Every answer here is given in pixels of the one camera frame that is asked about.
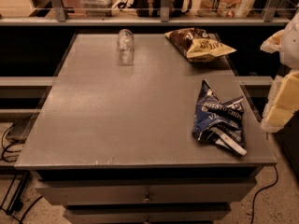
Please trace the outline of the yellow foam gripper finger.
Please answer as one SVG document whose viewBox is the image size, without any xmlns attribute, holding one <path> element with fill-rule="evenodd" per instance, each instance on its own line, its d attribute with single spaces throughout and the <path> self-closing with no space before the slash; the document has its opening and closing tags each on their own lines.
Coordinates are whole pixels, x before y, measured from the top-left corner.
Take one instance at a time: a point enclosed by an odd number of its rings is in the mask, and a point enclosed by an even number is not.
<svg viewBox="0 0 299 224">
<path fill-rule="evenodd" d="M 276 133 L 284 128 L 298 110 L 299 70 L 291 70 L 285 77 L 276 76 L 273 80 L 263 110 L 261 128 L 267 133 Z"/>
</svg>

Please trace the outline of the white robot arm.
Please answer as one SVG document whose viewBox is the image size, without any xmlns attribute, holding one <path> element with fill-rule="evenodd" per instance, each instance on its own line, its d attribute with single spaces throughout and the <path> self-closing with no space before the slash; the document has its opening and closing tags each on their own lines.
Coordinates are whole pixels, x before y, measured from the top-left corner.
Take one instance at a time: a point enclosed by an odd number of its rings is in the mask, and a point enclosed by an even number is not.
<svg viewBox="0 0 299 224">
<path fill-rule="evenodd" d="M 263 110 L 261 128 L 267 133 L 276 133 L 299 110 L 299 14 L 283 30 L 267 38 L 260 50 L 278 51 L 280 62 L 291 69 L 285 76 L 276 75 Z"/>
</svg>

